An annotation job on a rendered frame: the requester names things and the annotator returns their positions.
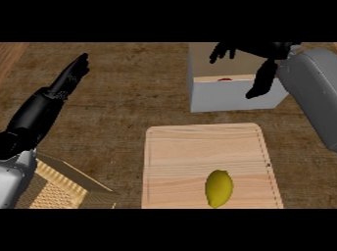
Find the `woven wicker basket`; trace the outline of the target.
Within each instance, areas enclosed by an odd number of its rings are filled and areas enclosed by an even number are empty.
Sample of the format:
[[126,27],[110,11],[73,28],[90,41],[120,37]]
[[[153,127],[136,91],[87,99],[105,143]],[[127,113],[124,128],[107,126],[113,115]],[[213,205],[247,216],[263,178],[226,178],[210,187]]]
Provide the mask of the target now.
[[114,209],[120,194],[70,163],[37,154],[37,169],[18,209]]

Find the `grey cardboard box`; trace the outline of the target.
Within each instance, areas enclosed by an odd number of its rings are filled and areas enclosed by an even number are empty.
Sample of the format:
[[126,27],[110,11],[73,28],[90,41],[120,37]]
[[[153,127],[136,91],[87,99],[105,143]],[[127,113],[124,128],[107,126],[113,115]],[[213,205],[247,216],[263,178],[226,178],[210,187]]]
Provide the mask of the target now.
[[188,95],[192,113],[275,109],[289,96],[289,91],[275,79],[268,94],[246,98],[256,72],[266,59],[243,51],[231,59],[225,57],[215,64],[210,55],[216,42],[191,42],[188,48]]

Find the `yellow mango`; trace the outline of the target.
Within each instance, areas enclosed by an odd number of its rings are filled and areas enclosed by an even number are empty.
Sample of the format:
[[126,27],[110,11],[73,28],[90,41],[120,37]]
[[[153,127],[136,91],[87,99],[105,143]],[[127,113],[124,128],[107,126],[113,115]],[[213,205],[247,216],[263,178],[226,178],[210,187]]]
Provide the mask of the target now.
[[232,198],[235,184],[228,171],[216,170],[206,181],[206,196],[213,208],[222,207]]

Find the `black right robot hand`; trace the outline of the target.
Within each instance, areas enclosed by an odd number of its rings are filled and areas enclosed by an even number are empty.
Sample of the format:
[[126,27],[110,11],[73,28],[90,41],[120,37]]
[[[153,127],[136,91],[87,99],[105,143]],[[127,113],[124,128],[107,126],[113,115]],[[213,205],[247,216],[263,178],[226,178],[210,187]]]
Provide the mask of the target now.
[[226,53],[231,58],[237,56],[237,50],[266,59],[257,70],[255,83],[246,93],[246,98],[253,99],[269,93],[275,75],[278,72],[278,60],[287,60],[290,54],[299,50],[302,43],[297,42],[229,42],[222,41],[212,52],[210,63],[215,64],[218,59],[223,59]]

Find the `pale wooden cutting board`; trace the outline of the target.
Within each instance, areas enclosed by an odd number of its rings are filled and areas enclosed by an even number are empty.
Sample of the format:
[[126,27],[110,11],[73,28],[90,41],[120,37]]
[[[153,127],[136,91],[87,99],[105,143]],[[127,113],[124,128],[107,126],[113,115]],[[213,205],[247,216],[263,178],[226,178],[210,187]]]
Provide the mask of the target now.
[[206,209],[206,181],[226,171],[226,208],[284,207],[262,128],[255,123],[164,125],[147,130],[142,207]]

